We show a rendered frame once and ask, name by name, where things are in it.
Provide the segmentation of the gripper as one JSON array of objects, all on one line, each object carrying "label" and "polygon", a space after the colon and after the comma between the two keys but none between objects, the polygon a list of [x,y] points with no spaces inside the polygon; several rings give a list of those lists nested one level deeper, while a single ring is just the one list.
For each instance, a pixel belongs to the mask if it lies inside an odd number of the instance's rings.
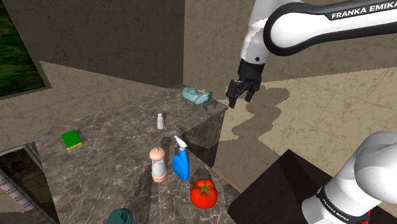
[{"label": "gripper", "polygon": [[255,92],[259,91],[261,85],[261,74],[263,72],[264,64],[252,64],[241,60],[238,69],[238,80],[231,80],[226,91],[228,97],[228,106],[235,107],[235,103],[240,95],[245,91],[245,101],[250,102]]}]

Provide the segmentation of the pale teal figure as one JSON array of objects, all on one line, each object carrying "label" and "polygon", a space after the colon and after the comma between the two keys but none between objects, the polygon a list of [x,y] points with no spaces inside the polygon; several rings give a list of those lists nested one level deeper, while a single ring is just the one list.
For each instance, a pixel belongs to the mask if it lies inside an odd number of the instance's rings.
[{"label": "pale teal figure", "polygon": [[182,96],[186,100],[193,102],[196,105],[200,105],[209,101],[212,97],[212,93],[205,92],[204,94],[202,94],[193,87],[185,87],[182,91]]}]

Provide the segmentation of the blue spray bottle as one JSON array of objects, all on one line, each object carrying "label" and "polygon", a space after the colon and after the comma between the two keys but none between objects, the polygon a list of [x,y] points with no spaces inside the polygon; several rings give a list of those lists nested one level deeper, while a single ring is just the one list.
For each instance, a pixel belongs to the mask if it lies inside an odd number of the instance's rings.
[{"label": "blue spray bottle", "polygon": [[178,154],[175,154],[172,158],[172,168],[182,181],[187,181],[190,175],[190,164],[186,154],[187,144],[178,136],[174,136],[174,138],[178,144]]}]

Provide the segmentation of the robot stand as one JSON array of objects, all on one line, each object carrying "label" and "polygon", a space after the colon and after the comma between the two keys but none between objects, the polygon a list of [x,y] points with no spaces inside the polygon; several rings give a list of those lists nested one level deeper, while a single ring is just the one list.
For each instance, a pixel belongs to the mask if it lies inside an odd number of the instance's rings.
[{"label": "robot stand", "polygon": [[397,224],[397,218],[374,207],[361,216],[337,209],[324,190],[331,176],[291,150],[283,153],[230,205],[236,224],[308,224],[302,202],[313,196],[342,224]]}]

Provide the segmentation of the red tomato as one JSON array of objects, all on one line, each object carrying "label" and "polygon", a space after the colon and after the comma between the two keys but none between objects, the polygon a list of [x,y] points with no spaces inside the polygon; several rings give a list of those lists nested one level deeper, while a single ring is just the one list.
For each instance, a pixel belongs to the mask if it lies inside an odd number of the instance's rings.
[{"label": "red tomato", "polygon": [[209,209],[215,206],[218,193],[211,179],[199,179],[190,190],[191,202],[200,209]]}]

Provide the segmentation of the pink grinder with clear middle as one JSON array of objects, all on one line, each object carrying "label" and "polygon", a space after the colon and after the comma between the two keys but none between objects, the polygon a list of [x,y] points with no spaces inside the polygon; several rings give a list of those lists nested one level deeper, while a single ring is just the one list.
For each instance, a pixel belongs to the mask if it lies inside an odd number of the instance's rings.
[{"label": "pink grinder with clear middle", "polygon": [[161,147],[150,150],[150,159],[152,160],[151,175],[154,182],[160,183],[166,180],[167,167],[164,162],[165,150]]}]

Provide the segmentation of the dark teal rounded object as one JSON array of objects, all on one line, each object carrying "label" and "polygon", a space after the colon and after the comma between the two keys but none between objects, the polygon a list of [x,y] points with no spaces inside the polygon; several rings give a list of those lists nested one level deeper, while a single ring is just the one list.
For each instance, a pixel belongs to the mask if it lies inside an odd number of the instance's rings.
[{"label": "dark teal rounded object", "polygon": [[111,212],[105,224],[132,224],[132,222],[132,212],[127,208],[120,208]]}]

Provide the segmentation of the green and yellow sponge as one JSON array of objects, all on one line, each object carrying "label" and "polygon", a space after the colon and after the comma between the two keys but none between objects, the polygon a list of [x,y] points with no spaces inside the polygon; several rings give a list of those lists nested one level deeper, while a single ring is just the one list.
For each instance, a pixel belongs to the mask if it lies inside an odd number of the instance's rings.
[{"label": "green and yellow sponge", "polygon": [[83,145],[83,141],[79,137],[76,130],[71,130],[69,132],[63,133],[61,138],[68,150],[72,150]]}]

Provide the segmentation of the green wall picture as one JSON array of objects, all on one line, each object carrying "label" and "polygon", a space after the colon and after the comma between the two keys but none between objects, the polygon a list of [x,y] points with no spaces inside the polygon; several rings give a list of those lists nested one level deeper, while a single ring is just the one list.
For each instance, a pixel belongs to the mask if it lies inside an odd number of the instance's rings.
[{"label": "green wall picture", "polygon": [[48,78],[39,73],[0,0],[0,99],[51,87]]}]

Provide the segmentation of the dark appliance with grey frame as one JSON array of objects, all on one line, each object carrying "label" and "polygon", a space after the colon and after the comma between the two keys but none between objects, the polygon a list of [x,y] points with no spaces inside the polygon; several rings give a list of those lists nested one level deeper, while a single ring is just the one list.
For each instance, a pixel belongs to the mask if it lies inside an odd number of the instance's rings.
[{"label": "dark appliance with grey frame", "polygon": [[43,166],[30,143],[0,152],[0,174],[11,179],[17,190],[38,207],[50,224],[59,224]]}]

